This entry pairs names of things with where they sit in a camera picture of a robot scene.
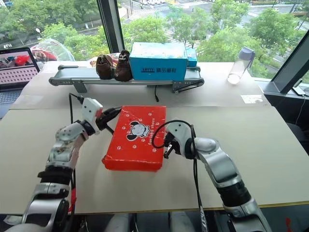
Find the brown shoe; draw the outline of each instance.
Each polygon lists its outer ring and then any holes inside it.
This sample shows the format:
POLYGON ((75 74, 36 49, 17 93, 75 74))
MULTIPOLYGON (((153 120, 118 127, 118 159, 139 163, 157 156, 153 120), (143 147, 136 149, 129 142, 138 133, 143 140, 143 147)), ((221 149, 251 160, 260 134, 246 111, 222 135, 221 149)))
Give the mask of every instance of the brown shoe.
POLYGON ((102 80, 112 79, 112 58, 107 55, 98 56, 96 71, 102 80))
POLYGON ((132 79, 131 67, 129 64, 130 53, 126 50, 123 50, 118 59, 118 64, 115 69, 115 79, 117 81, 129 81, 132 79))

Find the blue box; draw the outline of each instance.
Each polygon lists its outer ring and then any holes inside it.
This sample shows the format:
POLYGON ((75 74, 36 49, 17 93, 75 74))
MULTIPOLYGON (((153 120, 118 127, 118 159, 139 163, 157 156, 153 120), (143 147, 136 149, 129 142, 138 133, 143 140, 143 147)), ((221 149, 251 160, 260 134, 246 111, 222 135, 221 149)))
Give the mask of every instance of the blue box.
POLYGON ((183 81, 188 57, 182 43, 134 42, 130 65, 135 80, 183 81))
POLYGON ((196 67, 197 65, 197 53, 194 48, 187 47, 188 67, 196 67))

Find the red box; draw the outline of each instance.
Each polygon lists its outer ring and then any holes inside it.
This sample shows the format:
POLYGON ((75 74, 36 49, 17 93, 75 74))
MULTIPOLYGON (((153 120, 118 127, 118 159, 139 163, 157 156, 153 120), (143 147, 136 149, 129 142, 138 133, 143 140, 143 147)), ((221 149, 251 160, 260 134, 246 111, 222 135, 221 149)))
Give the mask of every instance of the red box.
MULTIPOLYGON (((112 141, 102 159, 107 169, 118 171, 157 171, 162 167, 164 149, 151 145, 154 132, 165 123, 165 106, 123 106, 112 141)), ((163 144, 160 130, 156 145, 163 144)))

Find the laptop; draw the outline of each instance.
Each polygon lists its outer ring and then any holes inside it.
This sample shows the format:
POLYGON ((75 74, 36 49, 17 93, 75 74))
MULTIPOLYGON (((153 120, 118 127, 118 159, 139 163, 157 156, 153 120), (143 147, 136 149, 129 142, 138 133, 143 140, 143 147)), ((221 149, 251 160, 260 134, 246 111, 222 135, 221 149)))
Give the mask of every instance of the laptop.
POLYGON ((30 48, 0 50, 0 119, 39 71, 30 48))

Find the glass window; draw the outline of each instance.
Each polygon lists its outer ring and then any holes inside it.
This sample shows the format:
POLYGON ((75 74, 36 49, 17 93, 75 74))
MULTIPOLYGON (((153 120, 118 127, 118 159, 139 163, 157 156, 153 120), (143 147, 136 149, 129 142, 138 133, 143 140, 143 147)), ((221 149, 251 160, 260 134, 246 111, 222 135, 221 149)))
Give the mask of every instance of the glass window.
POLYGON ((96 0, 0 0, 0 22, 0 50, 27 46, 38 60, 109 53, 96 0))
POLYGON ((199 62, 253 49, 253 77, 273 78, 309 29, 309 0, 118 0, 125 47, 182 42, 199 62))
POLYGON ((303 79, 302 83, 309 84, 309 71, 306 72, 305 75, 303 75, 302 79, 303 79))

